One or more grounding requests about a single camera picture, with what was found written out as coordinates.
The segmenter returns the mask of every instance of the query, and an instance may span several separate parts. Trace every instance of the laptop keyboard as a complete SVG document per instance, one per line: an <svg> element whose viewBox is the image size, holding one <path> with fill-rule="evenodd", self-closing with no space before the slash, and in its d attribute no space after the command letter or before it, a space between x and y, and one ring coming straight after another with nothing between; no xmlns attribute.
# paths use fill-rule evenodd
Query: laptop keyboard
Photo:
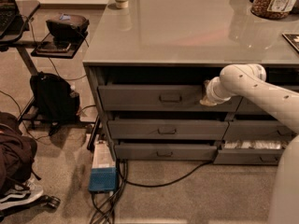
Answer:
<svg viewBox="0 0 299 224"><path fill-rule="evenodd" d="M14 17L13 11L0 11L0 31L4 30L11 22L11 17Z"/></svg>

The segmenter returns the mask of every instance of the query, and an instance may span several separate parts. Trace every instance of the white robotic arm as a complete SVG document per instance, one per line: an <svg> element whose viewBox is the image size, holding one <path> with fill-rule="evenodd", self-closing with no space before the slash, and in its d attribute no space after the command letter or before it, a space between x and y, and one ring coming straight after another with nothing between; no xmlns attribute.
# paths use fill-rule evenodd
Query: white robotic arm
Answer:
<svg viewBox="0 0 299 224"><path fill-rule="evenodd" d="M219 77L206 84L202 105L216 105L241 95L299 133L299 94L265 82L259 64L231 64ZM268 223L299 222L299 136L288 145L280 159Z"/></svg>

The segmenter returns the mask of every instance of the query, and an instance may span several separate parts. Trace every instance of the black bag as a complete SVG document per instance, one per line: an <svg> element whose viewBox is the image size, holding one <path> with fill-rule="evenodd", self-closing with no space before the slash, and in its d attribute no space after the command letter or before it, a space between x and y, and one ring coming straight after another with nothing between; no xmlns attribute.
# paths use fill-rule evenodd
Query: black bag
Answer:
<svg viewBox="0 0 299 224"><path fill-rule="evenodd" d="M34 106L46 120L60 123L78 121L79 94L63 78L50 73L31 76L30 86L35 97Z"/></svg>
<svg viewBox="0 0 299 224"><path fill-rule="evenodd" d="M15 184L23 187L33 172L36 150L36 141L21 135L17 119L0 111L0 194Z"/></svg>

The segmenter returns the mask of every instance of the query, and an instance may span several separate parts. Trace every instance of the sneaker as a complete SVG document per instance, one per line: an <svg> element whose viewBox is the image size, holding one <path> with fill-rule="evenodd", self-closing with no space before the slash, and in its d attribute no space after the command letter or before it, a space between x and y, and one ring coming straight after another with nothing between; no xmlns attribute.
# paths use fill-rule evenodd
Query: sneaker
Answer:
<svg viewBox="0 0 299 224"><path fill-rule="evenodd" d="M13 189L5 193L4 197L0 199L0 210L34 202L40 198L44 192L41 186L34 183L34 179L27 180L24 185L28 187L29 190L25 190L16 185Z"/></svg>

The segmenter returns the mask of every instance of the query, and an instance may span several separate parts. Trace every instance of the concrete floor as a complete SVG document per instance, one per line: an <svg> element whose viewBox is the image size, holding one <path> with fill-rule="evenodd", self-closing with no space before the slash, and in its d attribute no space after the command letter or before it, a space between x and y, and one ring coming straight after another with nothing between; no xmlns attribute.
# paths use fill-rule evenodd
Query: concrete floor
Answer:
<svg viewBox="0 0 299 224"><path fill-rule="evenodd" d="M33 21L36 40L47 33L45 20L59 12L83 15L90 20L87 41L93 38L103 10L40 9ZM24 39L32 39L31 32ZM82 44L72 60L52 59L61 77L69 79L80 94L81 106L93 105L82 59L87 50ZM0 53L0 91L11 95L21 109L32 92L30 74L15 49ZM33 58L38 71L55 74L47 58ZM0 110L19 116L19 109L11 98L0 93ZM88 108L83 116L96 117L96 110ZM21 126L24 135L28 135ZM4 223L84 224L90 223L95 212L88 191L93 154L86 149L85 127L63 127L47 137L49 127L40 125L30 130L38 141L34 170L42 177L36 181L49 196L61 199L57 210L45 206L34 207L10 217ZM199 161L129 161L128 179L135 183L157 185L186 175ZM220 166L209 164L186 179L163 188L139 188L127 185L118 203L115 223L179 223L179 224L264 224L267 220L271 192L277 167ZM106 199L100 194L97 201Z"/></svg>

